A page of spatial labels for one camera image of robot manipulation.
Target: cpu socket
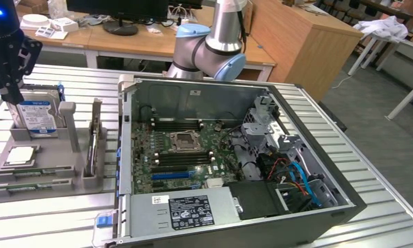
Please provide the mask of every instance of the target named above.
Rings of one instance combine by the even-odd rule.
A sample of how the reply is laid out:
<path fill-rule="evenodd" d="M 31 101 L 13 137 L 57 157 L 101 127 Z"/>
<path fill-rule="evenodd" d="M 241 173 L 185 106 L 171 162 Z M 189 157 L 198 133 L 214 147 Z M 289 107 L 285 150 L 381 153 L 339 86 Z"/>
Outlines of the cpu socket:
<path fill-rule="evenodd" d="M 173 151 L 199 151 L 198 134 L 194 132 L 170 133 Z"/>

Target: power supply label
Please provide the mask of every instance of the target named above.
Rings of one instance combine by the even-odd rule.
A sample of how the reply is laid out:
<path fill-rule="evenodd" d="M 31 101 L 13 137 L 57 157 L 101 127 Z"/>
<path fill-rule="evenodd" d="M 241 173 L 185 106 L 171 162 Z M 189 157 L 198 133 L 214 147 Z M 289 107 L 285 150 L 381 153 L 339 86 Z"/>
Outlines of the power supply label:
<path fill-rule="evenodd" d="M 174 230 L 214 225 L 207 196 L 169 199 L 167 204 Z"/>
<path fill-rule="evenodd" d="M 55 131 L 54 117 L 47 101 L 23 101 L 18 105 L 26 128 L 33 133 L 53 133 Z"/>

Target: white cloth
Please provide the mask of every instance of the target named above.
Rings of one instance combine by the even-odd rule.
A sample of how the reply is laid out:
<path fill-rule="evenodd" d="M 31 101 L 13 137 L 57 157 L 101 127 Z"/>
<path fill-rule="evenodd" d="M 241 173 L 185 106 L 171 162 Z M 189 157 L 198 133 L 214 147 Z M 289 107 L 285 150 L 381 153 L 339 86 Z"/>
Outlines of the white cloth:
<path fill-rule="evenodd" d="M 397 22 L 397 18 L 394 16 L 370 22 L 361 21 L 353 26 L 353 28 L 363 33 L 362 38 L 373 34 L 383 40 L 394 43 L 403 40 L 407 35 L 406 27 L 403 24 Z"/>

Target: gray carpet floor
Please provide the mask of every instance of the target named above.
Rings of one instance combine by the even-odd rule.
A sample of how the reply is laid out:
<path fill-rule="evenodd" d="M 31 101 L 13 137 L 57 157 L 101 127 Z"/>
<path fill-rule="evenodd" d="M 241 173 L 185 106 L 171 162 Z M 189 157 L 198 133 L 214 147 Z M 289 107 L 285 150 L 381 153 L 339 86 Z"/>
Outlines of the gray carpet floor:
<path fill-rule="evenodd" d="M 333 82 L 347 77 L 355 56 L 350 56 Z M 359 69 L 322 103 L 347 127 L 346 136 L 413 207 L 413 106 L 393 121 L 389 114 L 407 91 L 371 67 Z"/>

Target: box on desk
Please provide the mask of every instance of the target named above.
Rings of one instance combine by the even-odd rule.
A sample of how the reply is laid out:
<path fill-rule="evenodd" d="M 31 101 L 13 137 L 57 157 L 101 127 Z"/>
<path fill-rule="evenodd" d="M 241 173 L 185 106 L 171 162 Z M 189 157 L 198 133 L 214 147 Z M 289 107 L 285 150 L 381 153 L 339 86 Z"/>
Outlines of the box on desk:
<path fill-rule="evenodd" d="M 17 12 L 26 14 L 39 14 L 49 10 L 46 0 L 22 0 L 15 6 Z"/>

